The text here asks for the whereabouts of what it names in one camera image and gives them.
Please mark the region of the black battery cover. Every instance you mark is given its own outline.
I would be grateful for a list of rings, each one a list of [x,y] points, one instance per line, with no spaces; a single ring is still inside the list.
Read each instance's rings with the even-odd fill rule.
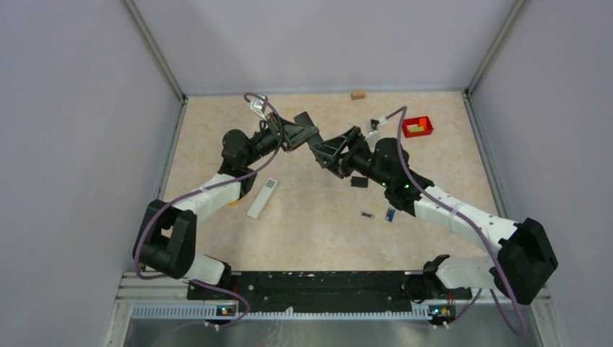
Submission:
[[[350,180],[351,186],[356,188],[366,189],[369,186],[369,180],[366,177],[352,176]]]

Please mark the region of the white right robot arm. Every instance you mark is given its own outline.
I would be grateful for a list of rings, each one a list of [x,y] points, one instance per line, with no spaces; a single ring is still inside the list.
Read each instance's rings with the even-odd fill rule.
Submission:
[[[425,291],[442,298],[456,288],[497,289],[529,305],[558,268],[543,225],[533,218],[514,221],[484,212],[448,194],[408,166],[398,139],[384,137],[370,147],[360,128],[323,140],[308,140],[316,161],[339,178],[357,172],[384,187],[396,210],[448,228],[485,251],[483,257],[439,256],[425,265]]]

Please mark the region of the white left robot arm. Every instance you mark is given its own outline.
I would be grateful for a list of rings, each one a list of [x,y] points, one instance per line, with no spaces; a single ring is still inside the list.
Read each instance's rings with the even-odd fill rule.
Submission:
[[[159,277],[203,282],[215,299],[229,295],[230,265],[196,253],[199,223],[251,190],[257,172],[250,165],[265,156],[273,157],[279,150],[291,152],[320,138],[306,111],[293,121],[270,113],[264,122],[265,128],[252,137],[239,129],[226,132],[222,139],[223,162],[207,183],[171,202],[153,200],[147,206],[132,251],[136,266],[150,267],[158,271]]]

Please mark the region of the white remote control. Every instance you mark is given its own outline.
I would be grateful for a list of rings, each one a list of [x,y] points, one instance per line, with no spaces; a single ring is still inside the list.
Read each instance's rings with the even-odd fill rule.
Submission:
[[[277,186],[278,180],[273,178],[267,179],[264,186],[261,188],[259,194],[256,196],[252,205],[247,211],[247,216],[249,218],[258,219],[261,216],[263,210],[266,208]]]

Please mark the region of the small wooden block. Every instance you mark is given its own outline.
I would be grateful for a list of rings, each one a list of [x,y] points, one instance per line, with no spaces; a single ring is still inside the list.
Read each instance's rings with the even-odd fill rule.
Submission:
[[[363,100],[366,97],[365,90],[354,90],[350,94],[351,100]]]

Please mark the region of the red plastic bin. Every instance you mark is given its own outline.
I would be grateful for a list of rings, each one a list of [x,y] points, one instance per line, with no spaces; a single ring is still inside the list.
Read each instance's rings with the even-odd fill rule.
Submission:
[[[434,131],[434,127],[428,116],[420,116],[404,119],[402,130],[405,138],[412,138],[429,136]]]

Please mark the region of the blue battery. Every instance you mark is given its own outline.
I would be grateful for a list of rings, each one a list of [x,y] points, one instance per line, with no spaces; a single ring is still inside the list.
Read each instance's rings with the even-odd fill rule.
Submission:
[[[392,209],[392,208],[389,208],[389,209],[387,210],[387,213],[386,213],[386,216],[385,216],[385,220],[386,220],[387,222],[390,222],[390,223],[391,223],[391,222],[393,221],[394,216],[395,216],[395,210],[394,210],[394,209]]]

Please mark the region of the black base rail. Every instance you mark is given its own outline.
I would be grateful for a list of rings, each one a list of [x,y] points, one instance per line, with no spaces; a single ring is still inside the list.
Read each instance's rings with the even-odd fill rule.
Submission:
[[[470,300],[469,288],[446,289],[432,274],[412,271],[242,271],[222,280],[222,292],[190,283],[189,300],[246,299],[252,313],[410,312],[428,300]]]

